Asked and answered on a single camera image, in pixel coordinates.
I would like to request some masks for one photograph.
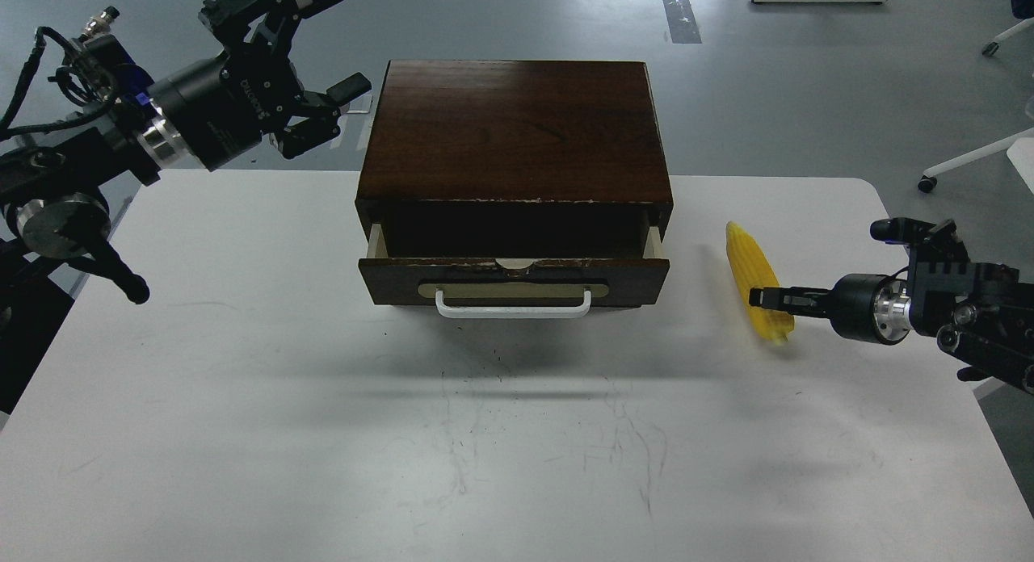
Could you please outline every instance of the wooden drawer cabinet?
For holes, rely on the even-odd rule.
[[[672,206],[643,63],[392,61],[359,269],[375,304],[653,304]]]

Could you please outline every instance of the white table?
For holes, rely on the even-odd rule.
[[[1005,156],[1016,167],[1020,179],[1023,179],[1027,188],[1034,193],[1034,138],[1016,138],[1005,151]]]
[[[1034,523],[930,338],[751,332],[786,285],[894,272],[857,180],[674,177],[655,307],[374,307],[354,173],[166,171],[0,433],[0,559],[1030,560]]]

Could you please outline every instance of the drawer handle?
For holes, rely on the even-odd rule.
[[[557,318],[581,318],[587,314],[592,304],[592,290],[586,289],[581,305],[576,307],[527,307],[527,305],[503,305],[503,307],[453,307],[446,304],[444,290],[435,290],[434,304],[438,314],[456,319],[524,319],[546,320]]]

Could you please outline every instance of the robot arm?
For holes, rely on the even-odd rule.
[[[147,283],[108,243],[101,183],[123,171],[155,183],[159,169],[186,154],[215,169],[263,135],[286,158],[338,135],[342,106],[366,94],[369,81],[355,73],[326,92],[307,91],[287,54],[301,21],[339,2],[205,0],[199,18],[223,51],[158,81],[111,35],[114,7],[91,18],[78,39],[38,29],[0,117],[0,143],[18,144],[0,156],[0,212],[16,236],[0,242],[0,331],[18,315],[10,302],[19,286],[60,264],[111,279],[136,304],[148,300]],[[54,124],[11,127],[44,39],[64,51],[50,81],[81,111]],[[29,263],[29,253],[39,257]]]
[[[994,377],[1034,394],[1034,285],[1020,283],[1017,269],[971,261],[952,220],[877,220],[870,235],[908,248],[908,279],[853,274],[831,290],[765,286],[751,290],[750,304],[826,318],[850,340],[893,345],[915,331],[970,365],[960,380]]]

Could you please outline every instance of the concrete floor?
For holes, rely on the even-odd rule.
[[[13,83],[34,26],[78,33],[108,4],[122,10],[116,32],[126,50],[152,75],[166,75],[217,54],[196,22],[200,2],[2,0],[0,84]],[[1034,194],[1005,154],[949,173],[933,194],[916,190],[923,168],[1034,125],[1024,113],[1034,94],[1034,31],[994,58],[980,55],[1015,24],[1008,0],[691,3],[701,43],[671,42],[662,0],[346,0],[303,24],[292,59],[310,90],[357,70],[376,86],[393,58],[646,61],[672,175],[858,177],[891,216],[953,217],[974,260],[1005,261],[1031,281]],[[62,102],[37,80],[21,121],[62,116]],[[288,162],[263,144],[229,167],[358,169],[366,119],[348,118],[336,149]],[[110,190],[118,202],[135,184],[120,180]],[[343,209],[349,202],[342,197]],[[866,241],[858,228],[845,245]],[[1001,429],[1011,413],[994,414]],[[1034,422],[1026,423],[1030,431]],[[1018,458],[1006,452],[1025,456],[1030,470],[1029,445]]]

